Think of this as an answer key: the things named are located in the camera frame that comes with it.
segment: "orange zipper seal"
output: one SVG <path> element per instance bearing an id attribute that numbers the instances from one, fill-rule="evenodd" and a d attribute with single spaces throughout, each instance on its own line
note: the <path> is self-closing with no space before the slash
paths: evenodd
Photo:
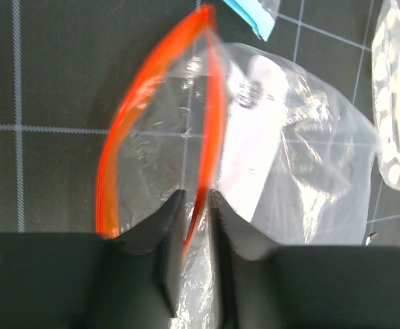
<path id="1" fill-rule="evenodd" d="M 207 99 L 205 111 L 205 140 L 203 142 L 197 198 L 190 227 L 196 228 L 201 218 L 208 196 L 210 182 L 221 150 L 224 136 L 223 76 L 217 47 L 212 49 L 212 42 L 218 42 L 209 29 L 216 30 L 215 11 L 211 5 L 203 5 L 186 17 L 159 43 L 151 52 L 129 87 L 105 142 L 97 174 L 97 233 L 107 238 L 119 235 L 118 200 L 116 195 L 116 155 L 124 138 L 147 107 L 152 96 L 161 84 L 170 65 L 186 51 L 201 35 L 207 34 L 208 74 Z M 194 234 L 186 238 L 186 248 Z"/>

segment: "dark work surface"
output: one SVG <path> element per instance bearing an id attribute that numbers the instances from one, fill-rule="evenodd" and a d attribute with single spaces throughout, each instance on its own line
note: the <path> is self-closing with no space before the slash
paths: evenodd
<path id="1" fill-rule="evenodd" d="M 268 42 L 222 0 L 207 2 L 224 41 L 295 59 L 373 119 L 369 47 L 381 0 L 282 0 Z M 116 105 L 147 54 L 195 7 L 0 0 L 0 231 L 15 231 L 18 214 L 28 232 L 94 229 L 96 170 Z M 379 233 L 374 244 L 400 244 L 400 193 L 375 165 L 371 183 L 368 233 Z"/>

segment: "orange bag edge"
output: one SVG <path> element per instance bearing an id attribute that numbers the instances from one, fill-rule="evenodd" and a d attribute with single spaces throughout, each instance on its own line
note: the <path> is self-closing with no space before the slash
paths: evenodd
<path id="1" fill-rule="evenodd" d="M 177 24 L 151 52 L 142 64 L 140 70 L 137 72 L 119 106 L 103 147 L 97 174 L 96 229 L 97 233 L 104 237 L 114 238 L 119 235 L 118 204 L 116 195 L 116 155 L 118 149 L 121 146 L 123 139 L 128 135 L 133 124 L 140 116 L 142 110 L 146 107 L 150 98 L 152 98 L 157 87 L 160 85 L 160 78 L 167 71 L 169 65 L 174 61 L 174 59 L 178 58 L 183 51 L 189 48 L 194 40 L 205 29 L 208 33 L 208 57 L 212 54 L 209 47 L 211 36 L 209 35 L 210 32 L 208 32 L 208 28 L 216 30 L 215 11 L 213 6 L 203 5 Z M 212 77 L 213 81 L 210 81 L 211 79 L 208 76 L 207 82 L 208 93 L 206 108 L 208 110 L 206 110 L 205 116 L 206 143 L 203 143 L 201 152 L 199 191 L 201 190 L 201 186 L 205 186 L 208 179 L 210 182 L 211 177 L 211 174 L 206 174 L 207 168 L 210 167 L 211 163 L 206 163 L 206 167 L 203 163 L 205 161 L 207 162 L 208 159 L 209 162 L 213 159 L 215 159 L 216 162 L 224 136 L 223 126 L 218 126 L 219 123 L 223 122 L 223 118 L 221 117 L 224 117 L 222 109 L 223 78 L 219 71 L 220 67 L 215 65 L 214 68 L 211 68 L 210 62 L 211 61 L 208 60 L 208 69 L 215 69 L 216 71 Z M 148 93 L 142 95 L 138 91 L 146 82 L 151 82 L 151 85 L 147 86 Z M 216 135 L 217 132 L 220 131 L 221 138 L 216 139 L 215 142 L 213 138 L 208 138 L 208 134 Z"/>

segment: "cutting mat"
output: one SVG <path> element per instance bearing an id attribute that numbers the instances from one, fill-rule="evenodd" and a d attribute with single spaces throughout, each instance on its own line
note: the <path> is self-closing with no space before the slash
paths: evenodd
<path id="1" fill-rule="evenodd" d="M 220 37 L 295 61 L 369 120 L 377 0 L 282 0 L 267 43 L 221 0 Z M 153 46 L 196 0 L 0 0 L 0 231 L 92 232 L 99 154 Z M 400 244 L 400 193 L 372 174 L 367 234 Z"/>

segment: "paper label inside bag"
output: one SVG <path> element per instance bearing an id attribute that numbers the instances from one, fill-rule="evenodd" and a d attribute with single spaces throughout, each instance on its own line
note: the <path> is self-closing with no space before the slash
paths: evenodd
<path id="1" fill-rule="evenodd" d="M 264 56 L 253 56 L 247 76 L 231 65 L 234 97 L 228 108 L 218 189 L 235 212 L 251 221 L 280 143 L 286 120 L 285 73 Z"/>

